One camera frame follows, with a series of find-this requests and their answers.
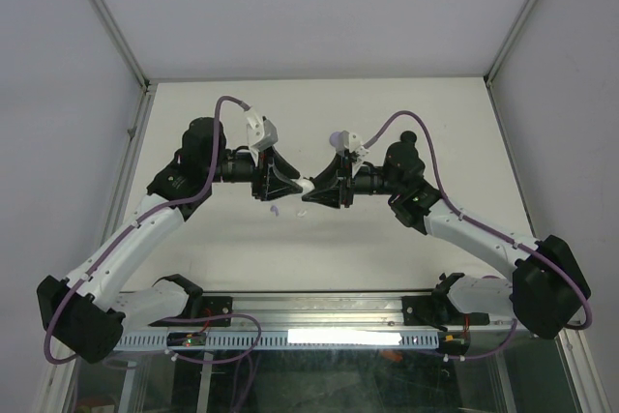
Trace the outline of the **white earbud charging case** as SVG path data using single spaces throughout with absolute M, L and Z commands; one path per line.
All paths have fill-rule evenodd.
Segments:
M 296 180 L 296 184 L 302 189 L 302 194 L 312 192 L 315 189 L 313 182 L 307 178 Z

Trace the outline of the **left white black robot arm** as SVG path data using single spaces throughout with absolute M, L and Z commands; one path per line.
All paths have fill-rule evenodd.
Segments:
M 44 336 L 44 354 L 53 340 L 75 357 L 96 364 L 106 358 L 121 337 L 161 321 L 192 324 L 203 317 L 203 290 L 175 274 L 160 278 L 142 291 L 122 289 L 151 252 L 185 224 L 212 193 L 215 182 L 250 183 L 261 193 L 270 175 L 300 193 L 300 174 L 275 151 L 275 125 L 264 116 L 247 117 L 248 144 L 226 147 L 222 123 L 210 117 L 190 122 L 172 160 L 148 185 L 126 222 L 85 262 L 58 280 L 46 277 L 37 288 Z

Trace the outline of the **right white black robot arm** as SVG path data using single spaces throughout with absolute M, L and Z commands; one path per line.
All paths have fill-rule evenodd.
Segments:
M 591 312 L 585 306 L 591 290 L 568 244 L 554 235 L 540 240 L 484 223 L 428 182 L 425 168 L 414 133 L 405 132 L 380 166 L 349 150 L 336 154 L 302 199 L 339 209 L 357 195 L 385 195 L 403 226 L 450 243 L 497 272 L 495 278 L 442 276 L 432 291 L 432 310 L 444 323 L 489 313 L 514 318 L 542 339 L 578 329 L 574 319 L 579 311 Z

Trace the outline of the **purple earbud charging case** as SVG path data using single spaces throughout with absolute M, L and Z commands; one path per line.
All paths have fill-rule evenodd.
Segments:
M 334 132 L 329 136 L 329 143 L 336 150 L 341 150 L 344 147 L 342 132 Z

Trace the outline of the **black earbud charging case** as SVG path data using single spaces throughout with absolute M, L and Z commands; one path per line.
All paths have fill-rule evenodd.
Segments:
M 399 140 L 402 143 L 415 145 L 417 142 L 417 135 L 412 131 L 404 131 L 400 134 Z

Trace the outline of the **aluminium mounting rail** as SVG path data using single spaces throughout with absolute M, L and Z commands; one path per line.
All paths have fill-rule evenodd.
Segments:
M 233 297 L 233 311 L 229 315 L 230 328 L 240 328 L 244 325 L 243 321 L 231 317 L 240 313 L 257 319 L 266 331 L 313 327 L 434 328 L 403 324 L 400 298 L 406 295 L 429 294 L 428 292 L 228 292 L 223 294 L 209 292 L 204 294 Z M 491 317 L 489 315 L 489 319 L 488 325 L 510 323 L 510 319 L 503 316 Z

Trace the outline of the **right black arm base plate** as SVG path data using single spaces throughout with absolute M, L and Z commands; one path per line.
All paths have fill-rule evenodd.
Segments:
M 489 315 L 483 312 L 462 313 L 446 298 L 430 294 L 406 295 L 400 298 L 403 324 L 405 326 L 431 326 L 445 331 L 448 326 L 487 326 Z

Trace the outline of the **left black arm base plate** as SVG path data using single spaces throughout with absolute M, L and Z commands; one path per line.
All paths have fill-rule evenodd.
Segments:
M 233 311 L 233 297 L 230 295 L 204 294 L 190 298 L 187 306 L 177 316 L 150 324 L 150 327 L 204 326 L 208 328 L 229 327 Z

